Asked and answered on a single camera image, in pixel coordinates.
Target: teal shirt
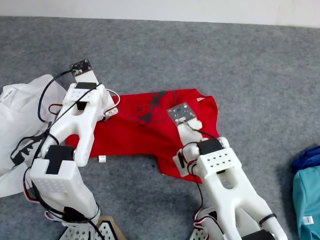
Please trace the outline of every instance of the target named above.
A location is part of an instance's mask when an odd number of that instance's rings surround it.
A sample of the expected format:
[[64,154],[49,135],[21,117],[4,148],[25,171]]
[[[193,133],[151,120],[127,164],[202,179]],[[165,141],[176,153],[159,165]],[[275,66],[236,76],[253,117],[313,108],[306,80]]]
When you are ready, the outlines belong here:
[[320,240],[320,166],[295,174],[293,204],[300,239]]

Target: blue cloth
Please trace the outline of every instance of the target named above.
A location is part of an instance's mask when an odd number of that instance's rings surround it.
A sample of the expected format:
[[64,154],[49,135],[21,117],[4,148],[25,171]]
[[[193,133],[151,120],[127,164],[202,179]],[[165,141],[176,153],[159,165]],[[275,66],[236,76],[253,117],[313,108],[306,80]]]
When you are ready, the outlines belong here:
[[320,146],[302,151],[300,156],[291,163],[294,173],[315,166],[320,166]]
[[320,166],[295,174],[293,204],[300,239],[320,240]]

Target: white cable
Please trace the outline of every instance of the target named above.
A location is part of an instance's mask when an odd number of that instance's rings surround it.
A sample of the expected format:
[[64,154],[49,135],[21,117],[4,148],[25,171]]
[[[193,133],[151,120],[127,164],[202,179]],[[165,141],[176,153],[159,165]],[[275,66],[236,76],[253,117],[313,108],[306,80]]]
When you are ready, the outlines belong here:
[[113,91],[113,90],[111,90],[111,89],[108,89],[108,88],[106,88],[105,90],[107,90],[107,91],[110,92],[110,93],[113,93],[113,94],[118,98],[118,101],[113,105],[113,107],[111,107],[111,108],[109,108],[109,109],[107,109],[107,110],[104,110],[104,114],[106,114],[107,112],[109,112],[111,109],[114,109],[114,108],[115,108],[116,106],[118,106],[119,103],[120,103],[120,96],[119,96],[118,93],[116,93],[115,91]]

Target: white cloth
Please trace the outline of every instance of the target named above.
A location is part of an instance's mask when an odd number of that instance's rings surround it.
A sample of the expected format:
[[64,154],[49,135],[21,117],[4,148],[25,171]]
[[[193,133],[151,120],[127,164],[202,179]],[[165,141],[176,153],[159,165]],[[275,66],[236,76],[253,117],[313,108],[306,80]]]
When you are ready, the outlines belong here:
[[[30,140],[21,143],[15,151],[15,155],[23,161],[19,165],[11,160],[10,155],[22,138],[39,135],[47,128],[48,125],[38,119],[37,111],[41,93],[52,78],[46,74],[29,84],[3,87],[0,94],[0,198],[23,191],[23,173],[30,165],[39,143],[33,144],[32,148],[30,145],[26,148]],[[40,113],[44,120],[54,120],[55,116],[48,111],[48,107],[60,104],[65,94],[66,90],[57,82],[50,85],[41,105]]]

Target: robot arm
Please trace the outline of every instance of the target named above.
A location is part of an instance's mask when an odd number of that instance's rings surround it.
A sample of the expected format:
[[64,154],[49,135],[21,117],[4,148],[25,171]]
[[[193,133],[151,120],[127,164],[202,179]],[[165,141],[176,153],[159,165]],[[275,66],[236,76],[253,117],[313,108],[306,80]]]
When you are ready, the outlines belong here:
[[[45,216],[68,227],[65,239],[95,239],[100,209],[84,184],[78,167],[84,167],[94,142],[96,123],[118,113],[109,90],[98,80],[87,59],[70,66],[72,83],[62,108],[47,131],[48,137],[34,159],[29,178]],[[60,145],[68,136],[79,135],[74,149]]]
[[168,112],[185,144],[173,160],[181,176],[191,172],[201,178],[214,207],[196,214],[196,221],[202,219],[210,239],[287,240],[276,215],[251,185],[227,139],[199,139],[202,125],[186,103]]

